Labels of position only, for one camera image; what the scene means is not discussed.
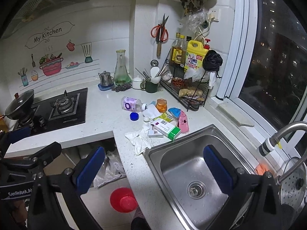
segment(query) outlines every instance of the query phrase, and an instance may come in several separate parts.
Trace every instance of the range hood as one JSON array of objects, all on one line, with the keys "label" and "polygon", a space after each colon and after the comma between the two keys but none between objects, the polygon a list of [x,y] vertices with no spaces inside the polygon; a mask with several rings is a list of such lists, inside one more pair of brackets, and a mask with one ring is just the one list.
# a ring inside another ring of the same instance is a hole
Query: range hood
[{"label": "range hood", "polygon": [[10,37],[18,29],[36,18],[74,3],[88,0],[28,0],[11,20],[2,39]]}]

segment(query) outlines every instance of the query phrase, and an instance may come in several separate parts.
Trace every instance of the window frame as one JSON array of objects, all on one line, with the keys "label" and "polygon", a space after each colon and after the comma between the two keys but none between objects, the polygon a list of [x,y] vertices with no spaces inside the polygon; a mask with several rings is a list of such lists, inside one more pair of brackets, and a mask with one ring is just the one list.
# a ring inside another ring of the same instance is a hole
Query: window frame
[{"label": "window frame", "polygon": [[[239,109],[246,112],[256,122],[255,129],[266,138],[267,134],[272,136],[277,130],[257,111],[239,98],[254,51],[258,22],[258,0],[235,0],[234,22],[233,35],[239,35],[239,37],[232,37],[231,39],[224,75],[216,97],[219,99],[228,98]],[[303,116],[303,121],[307,121],[307,114],[305,114],[307,96],[305,94],[307,94],[307,87],[302,103],[298,106],[291,121],[300,120]],[[304,133],[304,131],[296,131],[288,141],[283,138],[281,140],[283,150],[277,150],[277,152],[282,151],[288,157],[292,157],[294,154],[300,157],[295,146]]]}]

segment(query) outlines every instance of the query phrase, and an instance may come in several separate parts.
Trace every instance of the spice rack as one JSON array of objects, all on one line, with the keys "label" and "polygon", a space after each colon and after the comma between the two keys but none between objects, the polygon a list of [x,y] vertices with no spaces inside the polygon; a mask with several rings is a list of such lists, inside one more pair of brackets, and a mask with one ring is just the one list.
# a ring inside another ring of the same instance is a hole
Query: spice rack
[{"label": "spice rack", "polygon": [[[164,61],[164,65],[169,66],[169,69],[170,69],[171,73],[173,74],[173,78],[178,77],[178,78],[183,79],[184,75],[185,75],[185,69],[170,60],[170,53],[171,53],[171,50],[168,52],[168,55],[167,55],[167,57]],[[198,107],[198,106],[199,107],[205,106],[205,102],[207,100],[208,93],[209,93],[209,82],[208,81],[202,82],[202,80],[203,80],[203,78],[200,79],[200,80],[194,81],[194,82],[192,81],[192,78],[184,80],[186,87],[196,87],[196,90],[193,94],[193,97],[195,96],[195,93],[198,89],[202,90],[203,94],[200,97],[202,97],[204,99],[204,101],[197,101],[197,102],[195,100],[193,100],[192,98],[179,97],[179,91],[180,91],[180,89],[183,89],[183,87],[182,88],[176,87],[172,82],[168,83],[168,82],[165,82],[162,79],[160,81],[160,84],[166,90],[168,90],[173,95],[173,97],[176,98],[188,111],[190,109],[197,110],[195,108]]]}]

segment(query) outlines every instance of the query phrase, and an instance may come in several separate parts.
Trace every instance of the stove knob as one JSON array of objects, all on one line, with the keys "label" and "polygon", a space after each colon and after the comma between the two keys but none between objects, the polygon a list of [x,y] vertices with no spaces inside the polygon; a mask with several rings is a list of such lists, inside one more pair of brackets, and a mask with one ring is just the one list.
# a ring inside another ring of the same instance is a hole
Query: stove knob
[{"label": "stove knob", "polygon": [[30,121],[30,122],[29,122],[29,126],[30,126],[30,127],[33,127],[33,126],[34,126],[34,122],[33,122],[33,121]]},{"label": "stove knob", "polygon": [[38,121],[41,126],[45,123],[45,119],[43,117],[41,117]]}]

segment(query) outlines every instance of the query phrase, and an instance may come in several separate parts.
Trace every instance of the stainless steel sink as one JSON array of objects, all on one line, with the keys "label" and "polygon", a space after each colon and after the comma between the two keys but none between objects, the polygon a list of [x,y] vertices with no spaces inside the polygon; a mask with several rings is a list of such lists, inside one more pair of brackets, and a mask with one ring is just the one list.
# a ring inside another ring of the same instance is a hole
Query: stainless steel sink
[{"label": "stainless steel sink", "polygon": [[[251,165],[213,124],[144,153],[165,198],[186,229],[206,229],[228,198],[204,161],[203,150],[209,144],[235,168],[242,167],[255,174]],[[245,212],[250,200],[251,194],[234,223]]]}]

